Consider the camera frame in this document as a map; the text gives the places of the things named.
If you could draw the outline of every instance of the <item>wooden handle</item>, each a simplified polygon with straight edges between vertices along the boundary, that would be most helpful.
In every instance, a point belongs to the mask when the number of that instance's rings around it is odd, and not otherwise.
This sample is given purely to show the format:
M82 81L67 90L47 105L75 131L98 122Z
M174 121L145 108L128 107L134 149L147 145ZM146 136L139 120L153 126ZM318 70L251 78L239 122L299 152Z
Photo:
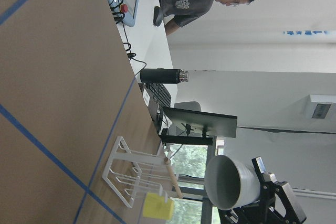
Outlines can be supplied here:
M170 165L171 164L171 161L169 158L165 157L164 158L164 163L166 164L166 167L167 167L167 170L168 170L168 173L169 173L169 176L170 176L170 179L172 180L172 184L173 186L175 187L175 190L176 190L176 193L177 193L177 196L179 199L183 199L183 195L182 195L182 192L181 192L181 189L177 183L177 179L175 177L175 174L174 174L174 171L173 171L173 168L172 166Z

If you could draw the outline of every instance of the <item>yellow sponge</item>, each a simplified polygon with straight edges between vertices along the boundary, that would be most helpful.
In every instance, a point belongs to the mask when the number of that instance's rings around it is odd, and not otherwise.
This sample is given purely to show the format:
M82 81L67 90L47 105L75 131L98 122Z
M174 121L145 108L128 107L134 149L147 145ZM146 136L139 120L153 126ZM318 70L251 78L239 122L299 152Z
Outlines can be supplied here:
M164 202L164 196L155 193L147 193L142 214L144 217L170 220L174 212L174 201L168 199Z

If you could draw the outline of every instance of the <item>computer mouse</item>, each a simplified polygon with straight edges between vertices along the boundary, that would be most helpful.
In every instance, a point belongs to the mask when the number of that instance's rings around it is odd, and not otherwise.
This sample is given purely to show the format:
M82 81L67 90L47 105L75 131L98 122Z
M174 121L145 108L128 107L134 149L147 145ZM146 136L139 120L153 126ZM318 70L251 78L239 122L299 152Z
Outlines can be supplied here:
M153 15L153 24L154 26L160 26L163 20L163 12L160 7L154 7L154 15Z

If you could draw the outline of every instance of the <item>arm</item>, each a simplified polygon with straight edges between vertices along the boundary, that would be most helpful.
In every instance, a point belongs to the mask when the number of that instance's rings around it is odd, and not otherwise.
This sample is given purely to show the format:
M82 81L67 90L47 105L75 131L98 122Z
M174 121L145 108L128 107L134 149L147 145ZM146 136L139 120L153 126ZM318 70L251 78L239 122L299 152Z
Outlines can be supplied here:
M172 34L176 30L178 30L180 27L177 25L175 20L172 18L169 20L167 24L164 25L164 29L166 31L166 35L168 36L169 34Z

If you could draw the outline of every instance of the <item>shirt sleeve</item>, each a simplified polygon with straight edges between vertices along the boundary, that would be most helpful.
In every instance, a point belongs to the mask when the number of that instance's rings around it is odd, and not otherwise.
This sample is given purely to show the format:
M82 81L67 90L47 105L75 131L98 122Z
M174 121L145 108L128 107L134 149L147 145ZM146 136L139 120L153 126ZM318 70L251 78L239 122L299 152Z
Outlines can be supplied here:
M174 21L175 23L180 26L184 27L185 25L189 24L190 22L198 19L201 15L175 15Z

